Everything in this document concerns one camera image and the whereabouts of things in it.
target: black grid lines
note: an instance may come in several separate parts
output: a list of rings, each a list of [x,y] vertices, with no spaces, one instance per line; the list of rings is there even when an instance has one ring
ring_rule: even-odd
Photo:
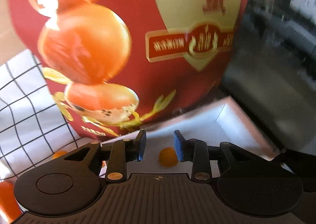
[[[49,149],[52,151],[52,153],[54,153],[53,149],[51,148],[51,145],[47,142],[47,140],[46,140],[46,138],[45,138],[45,136],[44,136],[42,127],[41,127],[41,125],[40,125],[40,122],[39,122],[39,119],[38,119],[38,117],[37,117],[37,114],[36,114],[36,111],[35,111],[35,108],[34,108],[34,105],[33,105],[32,101],[31,101],[30,98],[24,93],[24,91],[21,89],[20,85],[16,82],[16,79],[13,77],[13,75],[12,75],[12,73],[11,73],[11,70],[10,70],[10,68],[9,68],[9,66],[8,66],[8,63],[5,63],[5,65],[6,65],[6,67],[7,67],[7,70],[8,70],[8,72],[9,72],[11,78],[14,80],[14,83],[17,85],[17,87],[20,89],[20,91],[24,94],[24,96],[25,96],[25,97],[28,99],[28,101],[31,103],[32,108],[33,108],[33,112],[34,112],[34,114],[35,114],[35,118],[36,118],[37,123],[38,123],[38,125],[39,125],[39,129],[40,129],[40,131],[41,131],[41,133],[42,133],[42,135],[43,135],[43,137],[44,137],[46,143],[48,144]]]
[[[90,141],[80,138],[60,113],[40,66],[29,50],[0,66],[0,181],[14,181],[54,152]]]

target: metal screw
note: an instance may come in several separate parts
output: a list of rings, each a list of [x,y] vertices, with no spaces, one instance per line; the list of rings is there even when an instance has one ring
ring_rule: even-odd
[[[119,180],[123,178],[123,175],[119,172],[112,172],[107,176],[107,178],[110,180]]]
[[[132,147],[133,146],[133,141],[129,138],[125,138],[123,139],[123,141],[125,142],[125,146],[126,147]]]
[[[198,172],[194,176],[196,179],[199,179],[199,180],[207,180],[210,178],[210,175],[206,172]]]

